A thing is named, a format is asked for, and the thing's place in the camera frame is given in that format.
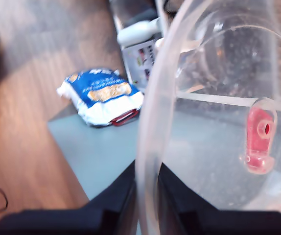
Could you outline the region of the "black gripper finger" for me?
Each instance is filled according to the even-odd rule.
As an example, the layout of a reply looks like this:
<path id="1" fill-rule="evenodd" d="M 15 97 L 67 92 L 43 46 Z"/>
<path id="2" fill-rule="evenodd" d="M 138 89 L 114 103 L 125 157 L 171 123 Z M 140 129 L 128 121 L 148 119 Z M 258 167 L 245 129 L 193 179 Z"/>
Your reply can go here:
<path id="1" fill-rule="evenodd" d="M 83 207 L 87 235 L 137 233 L 135 163 L 132 162 L 106 189 Z"/>
<path id="2" fill-rule="evenodd" d="M 186 186 L 165 164 L 158 177 L 158 218 L 162 235 L 211 235 L 201 216 L 217 209 Z"/>

